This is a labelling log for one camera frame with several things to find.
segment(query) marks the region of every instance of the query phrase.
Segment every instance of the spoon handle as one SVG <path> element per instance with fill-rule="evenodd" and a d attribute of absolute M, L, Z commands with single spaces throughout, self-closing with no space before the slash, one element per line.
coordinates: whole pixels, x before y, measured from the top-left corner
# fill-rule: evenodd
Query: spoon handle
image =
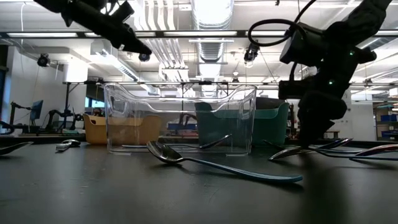
<path fill-rule="evenodd" d="M 221 169 L 226 172 L 230 172 L 236 175 L 240 175 L 242 177 L 248 178 L 248 179 L 254 179 L 254 180 L 262 180 L 262 181 L 267 181 L 267 182 L 273 182 L 273 183 L 294 183 L 297 181 L 300 181 L 303 179 L 301 175 L 298 176 L 277 176 L 277 175 L 267 175 L 267 174 L 259 174 L 255 172 L 249 172 L 246 170 L 241 170 L 241 169 L 236 169 L 233 167 L 228 167 L 228 166 L 223 166 L 220 164 L 215 164 L 212 162 L 208 161 L 203 161 L 200 159 L 194 159 L 194 158 L 184 158 L 185 160 L 188 161 L 193 161 L 197 162 L 203 165 L 208 165 L 217 169 Z"/>

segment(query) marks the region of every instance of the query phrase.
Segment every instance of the gray tool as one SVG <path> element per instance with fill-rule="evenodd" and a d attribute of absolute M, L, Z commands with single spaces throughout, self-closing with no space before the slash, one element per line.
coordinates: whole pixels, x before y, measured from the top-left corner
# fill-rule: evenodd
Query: gray tool
<path fill-rule="evenodd" d="M 211 166 L 217 169 L 221 169 L 226 172 L 230 172 L 236 175 L 240 175 L 241 177 L 245 177 L 251 180 L 260 180 L 265 182 L 273 182 L 280 184 L 294 183 L 303 179 L 301 175 L 296 176 L 276 176 L 276 175 L 267 175 L 267 174 L 259 174 L 255 172 L 249 172 L 246 170 L 236 169 L 233 167 L 223 166 L 220 164 L 215 164 L 208 161 L 203 161 L 199 159 L 182 157 L 181 154 L 174 151 L 171 147 L 168 147 L 162 143 L 156 141 L 150 141 L 147 143 L 148 150 L 152 153 L 156 158 L 160 161 L 168 163 L 168 164 L 177 164 L 182 161 L 192 161 L 197 162 L 203 165 Z"/>
<path fill-rule="evenodd" d="M 55 150 L 57 152 L 65 152 L 70 147 L 79 147 L 79 146 L 80 146 L 80 141 L 74 139 L 68 139 L 63 141 L 61 144 L 57 144 Z"/>

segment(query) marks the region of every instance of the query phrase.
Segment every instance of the window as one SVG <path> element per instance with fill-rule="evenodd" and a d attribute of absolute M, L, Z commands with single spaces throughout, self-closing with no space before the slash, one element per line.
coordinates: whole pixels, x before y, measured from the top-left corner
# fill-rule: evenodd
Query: window
<path fill-rule="evenodd" d="M 91 104 L 91 99 L 86 97 L 85 107 L 91 107 L 90 104 Z"/>
<path fill-rule="evenodd" d="M 104 102 L 101 102 L 101 101 L 96 101 L 96 100 L 93 100 L 93 106 L 92 107 L 94 107 L 94 108 L 104 108 L 105 107 L 105 103 Z"/>

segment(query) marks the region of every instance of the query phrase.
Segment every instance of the spoon bowl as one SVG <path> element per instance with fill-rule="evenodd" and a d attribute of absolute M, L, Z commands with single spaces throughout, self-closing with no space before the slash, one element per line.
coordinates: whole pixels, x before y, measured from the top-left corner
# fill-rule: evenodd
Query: spoon bowl
<path fill-rule="evenodd" d="M 147 143 L 147 147 L 150 153 L 162 162 L 169 164 L 178 163 L 183 161 L 183 157 L 178 152 L 174 151 L 171 147 L 168 147 L 157 141 L 150 141 Z"/>

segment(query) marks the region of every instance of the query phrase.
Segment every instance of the camera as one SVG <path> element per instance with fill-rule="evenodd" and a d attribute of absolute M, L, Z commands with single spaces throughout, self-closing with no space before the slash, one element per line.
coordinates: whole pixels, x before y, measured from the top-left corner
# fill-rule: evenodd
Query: camera
<path fill-rule="evenodd" d="M 50 59 L 48 54 L 40 54 L 39 59 L 37 60 L 37 65 L 40 67 L 48 67 L 50 66 Z"/>

